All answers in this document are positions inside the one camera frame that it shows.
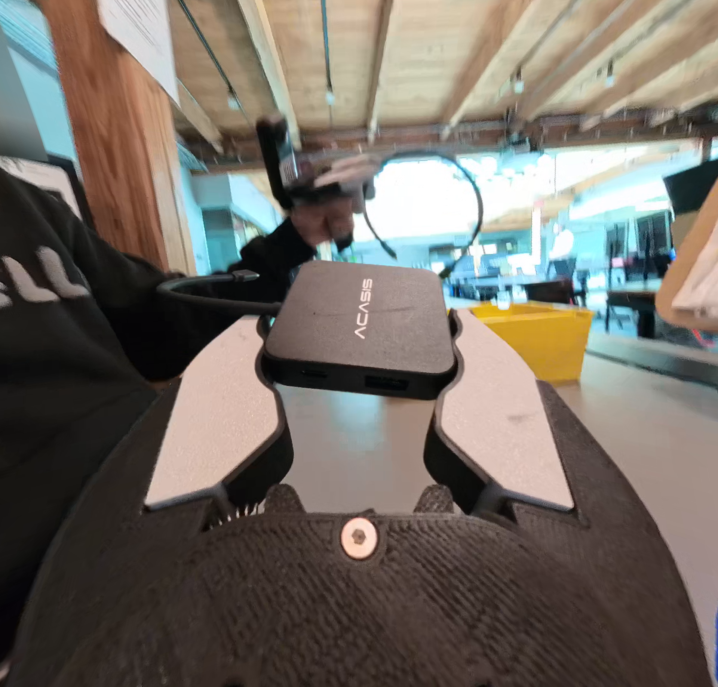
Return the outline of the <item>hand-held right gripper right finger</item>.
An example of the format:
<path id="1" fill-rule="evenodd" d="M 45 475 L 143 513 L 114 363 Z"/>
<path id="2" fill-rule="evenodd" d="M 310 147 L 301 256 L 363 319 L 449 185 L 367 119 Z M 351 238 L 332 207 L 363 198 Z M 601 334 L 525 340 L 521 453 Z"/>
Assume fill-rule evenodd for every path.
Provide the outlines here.
<path id="1" fill-rule="evenodd" d="M 448 314 L 456 376 L 439 394 L 424 464 L 466 515 L 522 503 L 558 513 L 574 497 L 540 383 L 507 342 L 468 309 Z"/>

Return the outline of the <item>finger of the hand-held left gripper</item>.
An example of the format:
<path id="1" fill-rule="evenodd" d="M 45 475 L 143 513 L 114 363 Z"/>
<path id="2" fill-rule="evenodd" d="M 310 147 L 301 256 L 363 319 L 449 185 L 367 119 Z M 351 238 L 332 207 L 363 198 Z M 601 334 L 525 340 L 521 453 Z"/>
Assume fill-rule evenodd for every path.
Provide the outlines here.
<path id="1" fill-rule="evenodd" d="M 314 178 L 313 188 L 318 190 L 337 185 L 341 190 L 364 189 L 373 183 L 382 166 L 383 158 L 380 154 L 364 153 L 344 157 Z"/>

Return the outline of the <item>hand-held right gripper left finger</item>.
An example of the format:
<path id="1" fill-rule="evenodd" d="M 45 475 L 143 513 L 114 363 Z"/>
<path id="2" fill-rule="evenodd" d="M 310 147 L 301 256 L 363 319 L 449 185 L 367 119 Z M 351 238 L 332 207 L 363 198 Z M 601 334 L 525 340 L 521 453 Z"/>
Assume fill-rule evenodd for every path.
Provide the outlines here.
<path id="1" fill-rule="evenodd" d="M 221 522 L 257 514 L 289 473 L 282 397 L 264 375 L 266 321 L 243 317 L 184 371 L 144 499 L 150 512 L 210 500 Z"/>

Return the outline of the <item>yellow plastic bin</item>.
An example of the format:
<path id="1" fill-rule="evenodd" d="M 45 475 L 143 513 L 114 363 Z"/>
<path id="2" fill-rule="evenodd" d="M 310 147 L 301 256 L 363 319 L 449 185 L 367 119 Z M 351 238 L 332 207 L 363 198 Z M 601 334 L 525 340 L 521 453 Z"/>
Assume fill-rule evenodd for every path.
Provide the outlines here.
<path id="1" fill-rule="evenodd" d="M 522 357 L 538 380 L 554 386 L 579 381 L 591 310 L 530 301 L 504 308 L 483 302 L 470 311 Z"/>

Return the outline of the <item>black hub with smooth cable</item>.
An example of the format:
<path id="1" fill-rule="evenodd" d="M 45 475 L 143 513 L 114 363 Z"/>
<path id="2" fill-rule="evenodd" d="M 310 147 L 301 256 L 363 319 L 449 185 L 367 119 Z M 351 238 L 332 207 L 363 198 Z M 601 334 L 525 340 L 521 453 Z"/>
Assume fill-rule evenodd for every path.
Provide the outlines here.
<path id="1" fill-rule="evenodd" d="M 258 272 L 234 271 L 160 284 L 168 299 L 264 321 L 263 367 L 276 383 L 432 401 L 457 372 L 442 283 L 424 269 L 311 261 L 282 302 L 198 295 L 250 287 Z"/>

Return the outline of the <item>grey desk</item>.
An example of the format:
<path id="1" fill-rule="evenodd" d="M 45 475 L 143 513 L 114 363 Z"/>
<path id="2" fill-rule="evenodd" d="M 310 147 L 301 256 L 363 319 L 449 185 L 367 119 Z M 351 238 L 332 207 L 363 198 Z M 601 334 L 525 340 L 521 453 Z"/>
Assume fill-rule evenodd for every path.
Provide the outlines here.
<path id="1" fill-rule="evenodd" d="M 434 404 L 279 386 L 297 458 L 287 481 L 311 511 L 408 511 L 429 479 Z M 557 391 L 647 507 L 683 576 L 714 670 L 717 390 L 586 355 Z"/>

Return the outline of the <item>person's left hand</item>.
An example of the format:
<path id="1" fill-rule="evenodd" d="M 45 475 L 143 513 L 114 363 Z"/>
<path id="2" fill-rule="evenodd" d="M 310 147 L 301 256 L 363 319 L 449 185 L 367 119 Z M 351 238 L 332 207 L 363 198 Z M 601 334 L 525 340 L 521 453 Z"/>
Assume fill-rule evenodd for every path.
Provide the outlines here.
<path id="1" fill-rule="evenodd" d="M 305 203 L 290 212 L 290 220 L 301 239 L 316 249 L 323 243 L 334 243 L 339 250 L 353 240 L 353 198 L 339 196 Z"/>

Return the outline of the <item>white paper notice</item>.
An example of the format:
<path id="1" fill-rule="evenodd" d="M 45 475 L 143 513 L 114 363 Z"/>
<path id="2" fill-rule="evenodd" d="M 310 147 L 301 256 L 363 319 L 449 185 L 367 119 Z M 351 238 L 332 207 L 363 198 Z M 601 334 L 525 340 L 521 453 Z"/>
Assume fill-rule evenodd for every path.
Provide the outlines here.
<path id="1" fill-rule="evenodd" d="M 97 4 L 105 31 L 178 106 L 168 0 L 97 0 Z"/>

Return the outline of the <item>wooden sign board with papers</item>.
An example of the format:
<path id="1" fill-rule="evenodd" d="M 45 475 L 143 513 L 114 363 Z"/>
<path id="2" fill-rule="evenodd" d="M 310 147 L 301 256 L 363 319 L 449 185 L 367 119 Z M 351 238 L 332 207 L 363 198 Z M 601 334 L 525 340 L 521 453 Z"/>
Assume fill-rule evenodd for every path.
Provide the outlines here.
<path id="1" fill-rule="evenodd" d="M 699 210 L 673 227 L 676 255 L 656 296 L 659 315 L 689 330 L 717 332 L 717 183 Z"/>

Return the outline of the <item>black framed marker sign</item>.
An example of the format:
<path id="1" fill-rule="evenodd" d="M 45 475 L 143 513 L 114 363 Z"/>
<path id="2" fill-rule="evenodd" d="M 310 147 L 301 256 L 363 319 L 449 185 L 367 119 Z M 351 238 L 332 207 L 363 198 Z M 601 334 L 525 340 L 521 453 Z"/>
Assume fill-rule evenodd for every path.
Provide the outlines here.
<path id="1" fill-rule="evenodd" d="M 95 227 L 83 183 L 71 159 L 52 153 L 45 161 L 1 156 L 1 168 L 62 199 L 90 228 Z"/>

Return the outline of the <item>wooden support post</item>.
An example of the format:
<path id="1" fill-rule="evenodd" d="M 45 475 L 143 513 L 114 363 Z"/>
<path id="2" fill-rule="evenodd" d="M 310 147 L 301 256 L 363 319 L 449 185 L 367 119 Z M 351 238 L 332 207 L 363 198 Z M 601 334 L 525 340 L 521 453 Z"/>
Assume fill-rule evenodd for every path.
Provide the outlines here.
<path id="1" fill-rule="evenodd" d="M 93 222 L 116 249 L 196 274 L 169 97 L 97 0 L 42 0 Z"/>

